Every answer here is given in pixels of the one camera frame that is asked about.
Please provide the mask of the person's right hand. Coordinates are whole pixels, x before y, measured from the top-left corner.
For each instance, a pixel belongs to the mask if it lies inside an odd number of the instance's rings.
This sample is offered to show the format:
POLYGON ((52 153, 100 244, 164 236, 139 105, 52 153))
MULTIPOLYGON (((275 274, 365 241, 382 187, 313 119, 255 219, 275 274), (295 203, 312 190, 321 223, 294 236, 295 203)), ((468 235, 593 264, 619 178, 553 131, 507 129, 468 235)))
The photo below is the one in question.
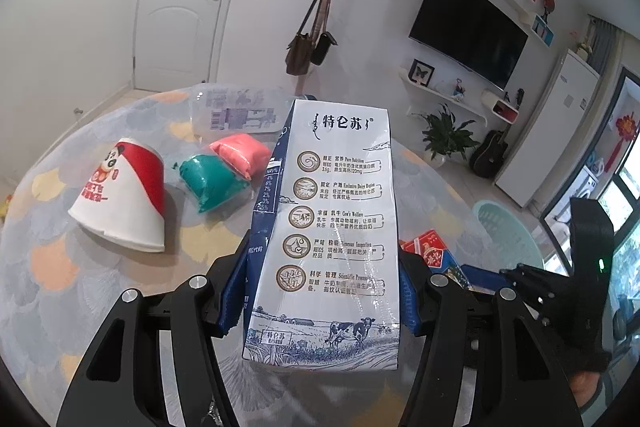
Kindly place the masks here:
POLYGON ((601 374, 580 371, 570 376, 570 390, 578 407, 584 407, 597 393, 601 374))

